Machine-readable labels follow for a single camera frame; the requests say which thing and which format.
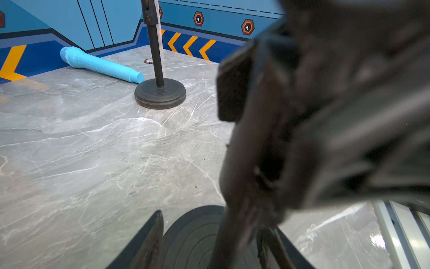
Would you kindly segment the black stand pole with clip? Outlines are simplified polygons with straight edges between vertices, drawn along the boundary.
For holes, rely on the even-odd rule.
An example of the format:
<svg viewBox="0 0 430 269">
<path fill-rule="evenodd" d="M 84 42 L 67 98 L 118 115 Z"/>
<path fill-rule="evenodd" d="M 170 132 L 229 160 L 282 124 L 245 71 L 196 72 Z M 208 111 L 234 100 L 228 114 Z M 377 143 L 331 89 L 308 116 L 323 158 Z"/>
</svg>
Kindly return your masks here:
<svg viewBox="0 0 430 269">
<path fill-rule="evenodd" d="M 154 0 L 141 0 L 141 5 L 143 20 L 144 23 L 147 25 L 148 30 L 156 84 L 158 87 L 163 87 L 164 80 L 160 56 L 159 36 L 157 31 L 157 25 L 159 24 L 157 6 L 155 5 Z"/>
</svg>

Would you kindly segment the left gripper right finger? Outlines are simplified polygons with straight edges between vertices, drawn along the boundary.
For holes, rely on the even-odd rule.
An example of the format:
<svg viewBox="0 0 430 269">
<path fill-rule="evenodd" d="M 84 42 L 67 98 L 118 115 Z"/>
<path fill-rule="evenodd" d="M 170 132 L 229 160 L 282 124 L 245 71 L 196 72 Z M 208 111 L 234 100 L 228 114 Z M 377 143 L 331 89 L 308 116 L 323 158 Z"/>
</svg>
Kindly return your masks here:
<svg viewBox="0 0 430 269">
<path fill-rule="evenodd" d="M 314 269 L 279 227 L 259 231 L 256 244 L 262 269 Z"/>
</svg>

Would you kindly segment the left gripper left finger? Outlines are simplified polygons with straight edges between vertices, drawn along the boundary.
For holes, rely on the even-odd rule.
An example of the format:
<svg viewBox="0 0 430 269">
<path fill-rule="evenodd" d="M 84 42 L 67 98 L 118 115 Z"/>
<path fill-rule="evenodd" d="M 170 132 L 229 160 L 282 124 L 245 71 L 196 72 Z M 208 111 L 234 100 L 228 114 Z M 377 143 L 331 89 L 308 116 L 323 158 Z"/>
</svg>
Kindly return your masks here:
<svg viewBox="0 0 430 269">
<path fill-rule="evenodd" d="M 160 269 L 164 220 L 157 210 L 107 269 Z"/>
</svg>

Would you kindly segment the black round stand base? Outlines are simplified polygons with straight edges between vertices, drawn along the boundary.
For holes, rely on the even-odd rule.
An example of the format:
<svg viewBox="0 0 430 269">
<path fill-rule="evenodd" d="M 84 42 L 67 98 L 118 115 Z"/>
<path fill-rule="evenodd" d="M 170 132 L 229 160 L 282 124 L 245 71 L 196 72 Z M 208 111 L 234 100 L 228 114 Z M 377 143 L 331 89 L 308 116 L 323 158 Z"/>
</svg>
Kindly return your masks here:
<svg viewBox="0 0 430 269">
<path fill-rule="evenodd" d="M 136 102 L 148 109 L 164 110 L 182 104 L 187 97 L 185 86 L 170 78 L 164 79 L 164 86 L 157 86 L 156 79 L 140 83 L 134 92 Z"/>
</svg>

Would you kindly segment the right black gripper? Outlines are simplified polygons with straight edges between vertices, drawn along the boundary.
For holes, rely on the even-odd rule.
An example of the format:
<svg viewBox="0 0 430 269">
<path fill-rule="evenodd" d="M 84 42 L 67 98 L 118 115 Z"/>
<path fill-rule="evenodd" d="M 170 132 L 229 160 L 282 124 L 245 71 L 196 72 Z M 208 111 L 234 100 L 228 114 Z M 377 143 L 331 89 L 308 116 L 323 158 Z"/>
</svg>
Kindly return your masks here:
<svg viewBox="0 0 430 269">
<path fill-rule="evenodd" d="M 236 122 L 253 70 L 284 90 L 273 132 L 281 206 L 430 199 L 430 3 L 282 1 L 224 59 L 218 116 Z"/>
</svg>

